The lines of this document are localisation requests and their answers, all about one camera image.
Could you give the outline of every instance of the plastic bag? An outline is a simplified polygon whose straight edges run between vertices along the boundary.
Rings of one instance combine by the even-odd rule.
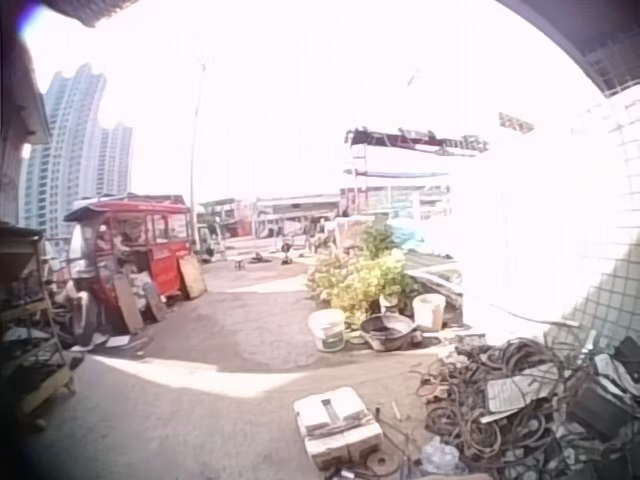
[[[467,473],[463,463],[459,462],[460,452],[455,447],[443,444],[440,437],[434,437],[422,447],[420,459],[425,473],[460,475]]]

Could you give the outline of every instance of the red vehicle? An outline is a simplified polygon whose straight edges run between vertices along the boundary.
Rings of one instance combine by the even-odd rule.
[[[91,342],[102,320],[125,330],[114,277],[146,272],[160,295],[182,290],[178,260],[192,252],[190,209],[184,202],[125,196],[91,203],[65,216],[77,222],[69,246],[69,273],[76,297],[73,332]]]

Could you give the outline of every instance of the pole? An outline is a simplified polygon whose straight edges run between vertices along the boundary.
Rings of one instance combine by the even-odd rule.
[[[198,139],[198,114],[200,112],[200,100],[202,99],[202,85],[204,84],[204,74],[207,70],[204,63],[200,64],[201,72],[200,72],[200,85],[198,87],[198,98],[196,101],[196,111],[193,118],[193,138],[191,141],[191,162],[190,162],[190,172],[189,172],[189,183],[190,183],[190,203],[191,203],[191,231],[193,232],[193,236],[196,240],[196,248],[198,251],[202,251],[202,246],[200,245],[200,235],[198,235],[197,229],[197,221],[196,221],[196,202],[193,190],[193,167],[194,160],[196,156],[196,140]]]

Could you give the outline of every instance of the metal basin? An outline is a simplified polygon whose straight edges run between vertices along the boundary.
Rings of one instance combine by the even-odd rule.
[[[372,315],[360,325],[362,336],[377,352],[391,352],[406,345],[415,323],[395,313]]]

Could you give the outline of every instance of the sky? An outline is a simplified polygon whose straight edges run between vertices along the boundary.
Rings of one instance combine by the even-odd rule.
[[[542,127],[598,97],[494,0],[139,0],[94,29],[41,8],[23,34],[43,92],[105,73],[99,120],[134,128],[136,193],[188,198],[195,129],[197,202],[334,192],[357,126],[490,136],[498,111]]]

